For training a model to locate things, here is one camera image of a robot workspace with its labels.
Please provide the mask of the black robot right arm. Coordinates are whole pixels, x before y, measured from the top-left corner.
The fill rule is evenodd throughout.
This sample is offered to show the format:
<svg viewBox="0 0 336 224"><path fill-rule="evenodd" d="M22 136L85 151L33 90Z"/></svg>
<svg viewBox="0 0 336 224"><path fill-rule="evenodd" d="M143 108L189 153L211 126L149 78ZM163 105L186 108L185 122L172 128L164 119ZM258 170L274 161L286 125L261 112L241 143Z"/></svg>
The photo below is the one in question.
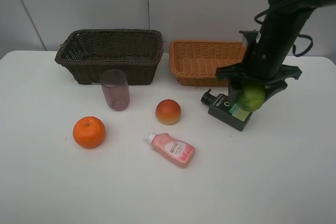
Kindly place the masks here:
<svg viewBox="0 0 336 224"><path fill-rule="evenodd" d="M259 31L242 31L246 51L240 63L216 70L218 80L228 79L228 102L234 105L243 85L259 84L267 89L266 99L286 89L287 78L299 79L298 67L283 64L311 14L335 0L268 0L269 8L256 15Z"/></svg>

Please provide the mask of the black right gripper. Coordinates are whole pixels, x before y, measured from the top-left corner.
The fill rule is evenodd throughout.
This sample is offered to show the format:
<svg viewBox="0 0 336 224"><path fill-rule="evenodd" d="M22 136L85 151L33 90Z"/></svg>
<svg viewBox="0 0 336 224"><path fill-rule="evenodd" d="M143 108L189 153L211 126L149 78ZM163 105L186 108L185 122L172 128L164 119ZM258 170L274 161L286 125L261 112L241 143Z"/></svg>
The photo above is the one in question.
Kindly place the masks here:
<svg viewBox="0 0 336 224"><path fill-rule="evenodd" d="M215 76L218 80L229 79L228 102L233 106L242 94L245 82L263 84L265 88L264 103L277 93L286 90L286 79L294 78L298 80L302 74L299 67L284 65L284 57L268 55L264 50L257 53L256 40L246 48L243 59L240 63L219 67Z"/></svg>

